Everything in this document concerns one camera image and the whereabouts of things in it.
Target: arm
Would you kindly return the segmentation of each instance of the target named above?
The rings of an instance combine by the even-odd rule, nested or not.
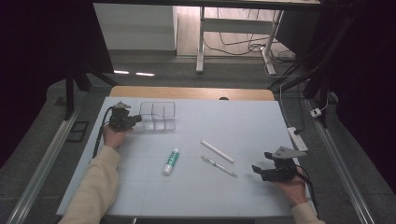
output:
[[[90,162],[81,183],[67,206],[60,223],[99,223],[107,208],[113,204],[119,177],[120,155],[114,148],[123,142],[125,133],[104,128],[105,145]]]
[[[305,194],[305,182],[298,176],[287,182],[274,182],[292,203],[291,213],[296,224],[325,224],[318,219]]]

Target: white stick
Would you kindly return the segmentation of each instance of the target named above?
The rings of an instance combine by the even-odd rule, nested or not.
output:
[[[233,163],[233,158],[225,154],[224,152],[218,150],[217,148],[213,147],[212,145],[208,144],[206,141],[202,140],[201,144],[208,147],[210,150],[218,153],[222,158],[226,159],[227,161]]]

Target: aluminum rail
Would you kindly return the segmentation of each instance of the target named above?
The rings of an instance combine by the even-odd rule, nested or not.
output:
[[[309,101],[305,100],[305,104],[308,107],[308,110],[311,111],[314,107],[309,103]],[[322,138],[324,145],[329,153],[330,159],[332,160],[332,164],[337,171],[341,182],[344,185],[344,189],[346,193],[349,195],[350,200],[355,207],[356,214],[358,215],[361,223],[363,224],[374,224],[375,221],[371,215],[371,212],[367,206],[366,201],[364,201],[361,196],[361,191],[356,186],[355,182],[352,179],[352,175],[347,169],[347,166],[337,148],[334,141],[332,140],[332,136],[329,131],[321,125],[321,123],[315,119],[315,125],[317,126],[320,137]]]
[[[20,200],[14,208],[14,211],[11,213],[11,216],[8,218],[7,224],[23,223],[26,219],[33,203],[35,202],[35,198],[41,190],[41,187],[43,186],[50,169],[52,168],[53,163],[58,157],[67,135],[73,127],[86,95],[87,92],[80,91],[78,93],[76,99],[76,108],[73,114],[70,116],[69,120],[64,120],[59,127],[58,132],[55,134],[51,143],[49,144],[46,154],[43,156],[43,159],[41,159],[41,162],[35,169],[35,173],[26,186],[22,196],[20,197]]]

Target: white desk leg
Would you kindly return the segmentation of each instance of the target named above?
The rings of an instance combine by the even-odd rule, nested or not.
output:
[[[277,26],[279,25],[279,21],[280,21],[280,17],[282,16],[282,13],[283,13],[283,11],[275,12],[276,15],[275,15],[275,20],[274,20],[273,26],[271,28],[271,33],[268,36],[268,41],[267,41],[267,44],[265,45],[265,48],[262,49],[262,57],[264,58],[265,66],[267,67],[268,74],[270,76],[276,75],[276,71],[275,71],[274,66],[271,62],[270,49],[271,49],[271,45],[274,41]]]
[[[196,73],[198,74],[202,74],[204,72],[204,23],[205,23],[205,8],[201,7],[197,67],[196,67]]]

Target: light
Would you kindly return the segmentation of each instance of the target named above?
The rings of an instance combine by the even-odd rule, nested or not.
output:
[[[114,70],[114,73],[116,73],[116,74],[129,74],[128,71],[119,71],[119,70]]]
[[[142,77],[154,77],[155,75],[152,73],[135,73],[137,76],[142,76]]]

